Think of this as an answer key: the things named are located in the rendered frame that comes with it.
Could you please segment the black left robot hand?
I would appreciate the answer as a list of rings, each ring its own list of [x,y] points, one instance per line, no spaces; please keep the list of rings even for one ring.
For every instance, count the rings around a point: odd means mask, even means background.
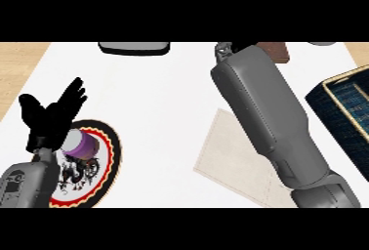
[[[63,145],[72,120],[87,100],[82,84],[82,79],[76,77],[57,102],[48,106],[42,106],[30,94],[20,94],[22,119],[30,129],[26,145],[29,153],[42,147],[57,150]]]

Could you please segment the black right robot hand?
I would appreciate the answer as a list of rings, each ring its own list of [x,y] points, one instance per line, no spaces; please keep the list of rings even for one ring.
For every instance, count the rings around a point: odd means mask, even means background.
[[[237,53],[246,47],[253,46],[253,45],[255,45],[255,42],[233,42],[230,45],[230,51],[231,53]]]

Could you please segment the dark blue basket, gold rim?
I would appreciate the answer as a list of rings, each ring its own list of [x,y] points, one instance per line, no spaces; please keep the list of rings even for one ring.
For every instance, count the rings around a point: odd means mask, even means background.
[[[369,182],[369,64],[323,80],[305,101]]]

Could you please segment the beige placemat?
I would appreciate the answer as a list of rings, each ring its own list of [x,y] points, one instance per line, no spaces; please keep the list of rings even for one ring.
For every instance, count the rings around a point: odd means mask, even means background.
[[[290,189],[256,153],[234,115],[218,109],[193,171],[261,207],[295,208]]]

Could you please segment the brown reddish block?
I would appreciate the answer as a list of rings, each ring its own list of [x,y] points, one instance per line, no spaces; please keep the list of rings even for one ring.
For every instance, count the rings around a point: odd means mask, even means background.
[[[289,54],[283,42],[258,42],[256,46],[265,51],[274,63],[287,63]]]

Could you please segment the purple can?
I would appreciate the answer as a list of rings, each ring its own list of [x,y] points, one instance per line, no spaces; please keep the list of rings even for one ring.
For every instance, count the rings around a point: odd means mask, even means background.
[[[82,130],[70,129],[60,149],[64,155],[88,160],[98,151],[98,141]]]

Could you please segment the round plate with motorcycle print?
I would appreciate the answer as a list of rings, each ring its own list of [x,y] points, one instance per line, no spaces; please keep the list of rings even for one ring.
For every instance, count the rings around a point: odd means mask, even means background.
[[[87,132],[98,141],[98,151],[88,160],[56,151],[60,174],[50,197],[50,208],[92,208],[106,196],[119,171],[122,148],[113,129],[97,120],[79,120],[70,129]]]

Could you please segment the grey and black appliance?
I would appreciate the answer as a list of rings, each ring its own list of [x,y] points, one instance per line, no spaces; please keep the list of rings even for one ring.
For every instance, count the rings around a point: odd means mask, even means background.
[[[98,42],[97,46],[103,53],[123,56],[160,56],[169,50],[168,42]]]

